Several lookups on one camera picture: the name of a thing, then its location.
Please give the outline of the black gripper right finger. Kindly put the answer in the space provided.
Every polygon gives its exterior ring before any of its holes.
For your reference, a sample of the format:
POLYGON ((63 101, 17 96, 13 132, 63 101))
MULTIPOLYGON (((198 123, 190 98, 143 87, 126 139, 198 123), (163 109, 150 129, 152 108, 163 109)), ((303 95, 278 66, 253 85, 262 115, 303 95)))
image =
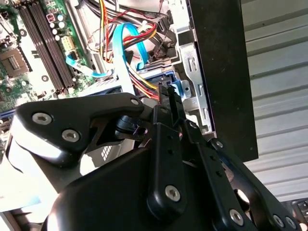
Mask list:
POLYGON ((183 134, 184 159, 197 167, 198 183, 209 193, 210 220, 216 231, 298 231, 292 217, 241 160, 217 138, 206 141, 186 118, 180 96, 167 89, 173 120, 183 134))

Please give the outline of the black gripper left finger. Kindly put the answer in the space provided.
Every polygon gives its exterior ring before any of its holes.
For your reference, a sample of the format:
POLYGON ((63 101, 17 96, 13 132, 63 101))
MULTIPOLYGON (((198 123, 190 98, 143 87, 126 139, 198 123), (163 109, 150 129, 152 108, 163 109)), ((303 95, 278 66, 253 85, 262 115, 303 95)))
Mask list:
POLYGON ((154 216, 180 216, 187 195, 179 126, 167 89, 160 87, 159 103, 153 107, 130 93, 26 103, 16 110, 13 137, 61 171, 76 168, 83 155, 106 145, 138 141, 141 147, 128 153, 149 154, 149 211, 154 216))

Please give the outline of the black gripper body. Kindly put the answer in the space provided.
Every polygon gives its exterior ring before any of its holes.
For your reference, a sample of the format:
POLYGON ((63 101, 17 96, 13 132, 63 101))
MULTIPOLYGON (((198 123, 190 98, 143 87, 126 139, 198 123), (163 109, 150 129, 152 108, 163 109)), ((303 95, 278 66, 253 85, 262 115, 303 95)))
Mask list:
POLYGON ((149 154, 125 154, 70 183, 47 219, 49 231, 212 231, 210 194, 199 170, 184 164, 188 204, 174 222, 149 211, 149 154))

